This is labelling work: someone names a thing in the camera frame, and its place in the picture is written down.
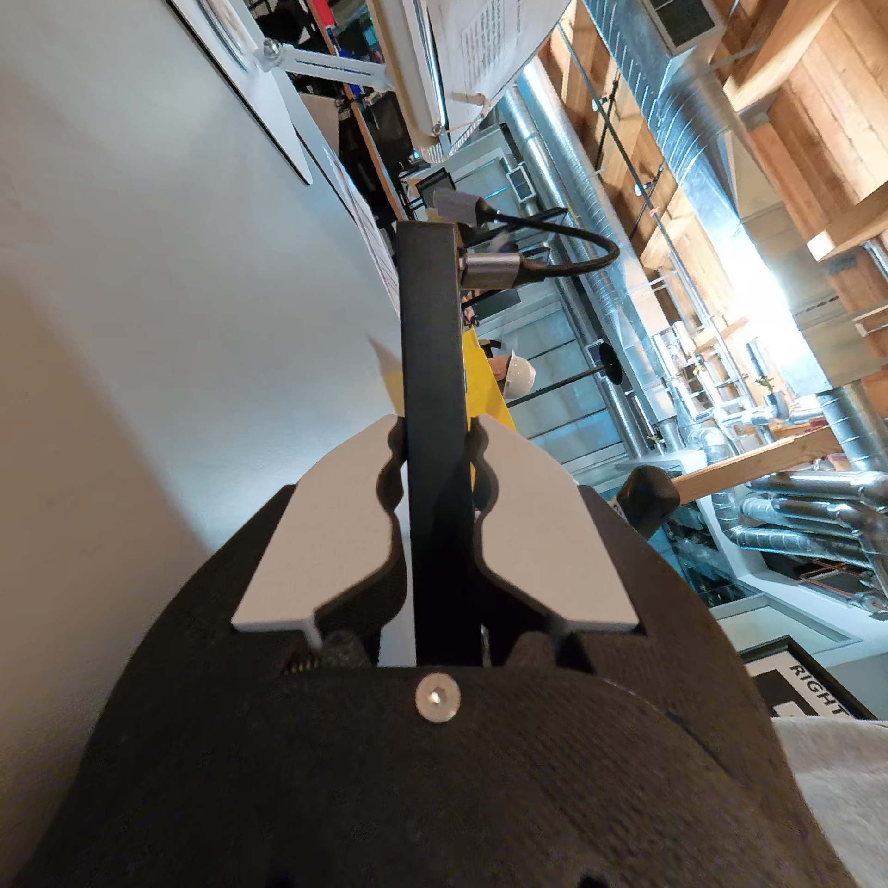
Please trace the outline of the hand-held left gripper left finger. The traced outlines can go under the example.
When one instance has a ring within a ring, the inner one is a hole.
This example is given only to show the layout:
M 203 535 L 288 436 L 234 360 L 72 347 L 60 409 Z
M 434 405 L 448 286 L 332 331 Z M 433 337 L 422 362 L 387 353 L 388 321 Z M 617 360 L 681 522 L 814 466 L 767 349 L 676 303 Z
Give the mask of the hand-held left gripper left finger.
M 402 418 L 384 416 L 296 484 L 240 604 L 240 632 L 379 633 L 404 605 Z

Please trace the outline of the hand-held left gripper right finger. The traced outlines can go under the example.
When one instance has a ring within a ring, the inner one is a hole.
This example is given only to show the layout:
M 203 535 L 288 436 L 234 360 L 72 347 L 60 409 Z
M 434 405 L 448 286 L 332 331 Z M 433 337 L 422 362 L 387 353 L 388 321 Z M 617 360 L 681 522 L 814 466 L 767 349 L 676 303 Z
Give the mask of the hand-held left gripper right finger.
M 481 574 L 551 634 L 638 628 L 637 611 L 580 487 L 551 455 L 489 415 L 472 419 Z

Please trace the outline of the black usb hub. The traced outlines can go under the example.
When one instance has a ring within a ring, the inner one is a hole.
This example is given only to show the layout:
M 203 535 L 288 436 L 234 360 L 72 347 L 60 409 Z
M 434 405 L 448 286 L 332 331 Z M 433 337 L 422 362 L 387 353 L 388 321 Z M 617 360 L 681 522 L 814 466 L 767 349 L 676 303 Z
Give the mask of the black usb hub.
M 479 667 L 455 229 L 404 221 L 397 250 L 416 660 Z

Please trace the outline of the wooden beam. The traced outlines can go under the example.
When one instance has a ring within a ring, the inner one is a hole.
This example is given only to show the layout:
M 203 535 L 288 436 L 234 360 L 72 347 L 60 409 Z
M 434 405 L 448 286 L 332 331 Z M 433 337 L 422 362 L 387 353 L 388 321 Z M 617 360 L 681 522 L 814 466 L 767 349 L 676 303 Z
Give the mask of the wooden beam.
M 731 441 L 716 426 L 700 427 L 695 434 L 701 450 L 704 445 L 727 445 L 727 456 L 718 457 L 715 462 L 706 463 L 693 472 L 668 478 L 678 492 L 681 505 L 732 490 L 775 472 L 813 463 L 817 459 L 841 455 L 848 463 L 851 461 L 827 426 L 780 438 L 739 455 L 734 453 Z

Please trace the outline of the black floor lamp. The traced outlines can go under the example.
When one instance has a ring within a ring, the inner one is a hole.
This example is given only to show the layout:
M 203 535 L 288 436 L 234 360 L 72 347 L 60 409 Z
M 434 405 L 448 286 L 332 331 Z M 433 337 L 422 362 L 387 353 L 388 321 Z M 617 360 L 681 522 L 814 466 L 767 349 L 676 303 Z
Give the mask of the black floor lamp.
M 603 376 L 613 385 L 622 385 L 624 379 L 623 366 L 616 350 L 610 344 L 601 342 L 590 346 L 590 355 L 592 356 L 592 364 L 585 371 L 538 388 L 511 401 L 506 401 L 507 406 L 516 407 L 528 403 L 546 394 L 558 392 L 565 387 L 592 376 Z

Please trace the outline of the yellow plastic bin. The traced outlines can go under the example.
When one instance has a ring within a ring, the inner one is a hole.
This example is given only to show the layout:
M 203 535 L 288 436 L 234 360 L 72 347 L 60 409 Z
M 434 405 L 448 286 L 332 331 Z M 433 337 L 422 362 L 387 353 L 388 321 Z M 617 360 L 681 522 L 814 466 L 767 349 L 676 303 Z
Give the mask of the yellow plastic bin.
M 403 371 L 401 360 L 382 345 L 374 345 L 380 365 L 383 384 L 397 416 L 404 416 Z M 489 415 L 502 426 L 516 432 L 517 428 L 505 397 L 500 394 L 494 375 L 484 355 L 473 327 L 462 334 L 463 368 L 465 374 L 465 402 L 468 422 L 476 416 Z

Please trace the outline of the white hard hat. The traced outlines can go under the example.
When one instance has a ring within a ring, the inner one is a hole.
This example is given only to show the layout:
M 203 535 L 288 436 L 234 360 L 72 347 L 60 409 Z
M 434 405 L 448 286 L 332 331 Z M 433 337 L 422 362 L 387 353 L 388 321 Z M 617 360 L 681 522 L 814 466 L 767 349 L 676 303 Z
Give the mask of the white hard hat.
M 501 390 L 506 401 L 516 401 L 531 394 L 536 383 L 537 372 L 527 359 L 512 351 L 505 359 L 505 370 L 501 379 Z

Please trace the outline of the mannequin head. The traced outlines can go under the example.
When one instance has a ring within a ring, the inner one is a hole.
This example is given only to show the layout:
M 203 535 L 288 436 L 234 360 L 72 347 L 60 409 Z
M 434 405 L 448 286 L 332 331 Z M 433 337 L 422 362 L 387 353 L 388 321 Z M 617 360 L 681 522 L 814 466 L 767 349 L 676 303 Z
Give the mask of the mannequin head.
M 510 365 L 513 358 L 516 358 L 514 350 L 503 351 L 502 343 L 491 339 L 480 339 L 479 345 L 487 357 L 488 364 L 494 375 L 494 382 L 505 400 L 515 400 L 519 397 L 516 383 L 509 382 Z

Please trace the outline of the black framed sign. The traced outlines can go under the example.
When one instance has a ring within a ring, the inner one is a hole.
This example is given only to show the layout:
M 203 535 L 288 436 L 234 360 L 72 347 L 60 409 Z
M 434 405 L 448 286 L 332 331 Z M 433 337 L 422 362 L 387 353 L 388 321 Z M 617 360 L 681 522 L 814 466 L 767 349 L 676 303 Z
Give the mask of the black framed sign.
M 772 717 L 878 720 L 790 636 L 745 648 L 740 658 Z

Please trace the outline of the printed paper sheet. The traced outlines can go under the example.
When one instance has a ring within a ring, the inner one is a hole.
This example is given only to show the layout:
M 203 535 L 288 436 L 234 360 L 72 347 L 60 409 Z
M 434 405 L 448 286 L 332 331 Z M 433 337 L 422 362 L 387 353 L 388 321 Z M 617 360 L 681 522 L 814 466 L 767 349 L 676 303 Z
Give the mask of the printed paper sheet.
M 376 224 L 371 207 L 362 197 L 342 162 L 325 144 L 324 152 L 334 176 L 334 188 L 356 225 L 396 316 L 401 315 L 400 283 L 391 243 Z

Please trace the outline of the white document stand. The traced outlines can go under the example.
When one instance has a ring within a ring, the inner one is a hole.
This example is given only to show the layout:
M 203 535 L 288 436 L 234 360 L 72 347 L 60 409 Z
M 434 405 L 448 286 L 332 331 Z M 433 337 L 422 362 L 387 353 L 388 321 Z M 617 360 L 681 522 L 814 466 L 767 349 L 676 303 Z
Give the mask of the white document stand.
M 234 89 L 250 114 L 306 185 L 314 167 L 302 113 L 290 110 L 295 93 L 287 74 L 394 93 L 416 150 L 451 150 L 443 74 L 432 46 L 426 2 L 368 2 L 383 62 L 306 50 L 266 37 L 244 2 L 171 1 L 166 5 Z

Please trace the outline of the printed instruction sheet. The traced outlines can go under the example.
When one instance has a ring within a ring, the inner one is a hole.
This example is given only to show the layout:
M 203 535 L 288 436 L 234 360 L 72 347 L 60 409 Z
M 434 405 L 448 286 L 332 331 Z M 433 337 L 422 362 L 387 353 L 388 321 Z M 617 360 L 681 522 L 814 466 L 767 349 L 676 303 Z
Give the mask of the printed instruction sheet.
M 568 1 L 429 1 L 426 11 L 448 105 L 494 104 L 535 56 Z

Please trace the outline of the silver ventilation duct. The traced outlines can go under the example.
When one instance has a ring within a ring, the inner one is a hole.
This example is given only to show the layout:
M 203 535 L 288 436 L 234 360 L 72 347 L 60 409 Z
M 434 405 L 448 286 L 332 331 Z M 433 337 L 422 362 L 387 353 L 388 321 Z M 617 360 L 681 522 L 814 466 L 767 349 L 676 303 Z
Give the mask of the silver ventilation duct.
M 667 327 L 652 285 L 616 216 L 592 161 L 543 64 L 534 59 L 497 105 L 547 204 L 565 207 L 569 221 L 617 244 L 620 257 L 583 278 L 583 288 L 610 345 L 616 349 L 655 436 L 681 450 L 677 411 L 653 334 Z

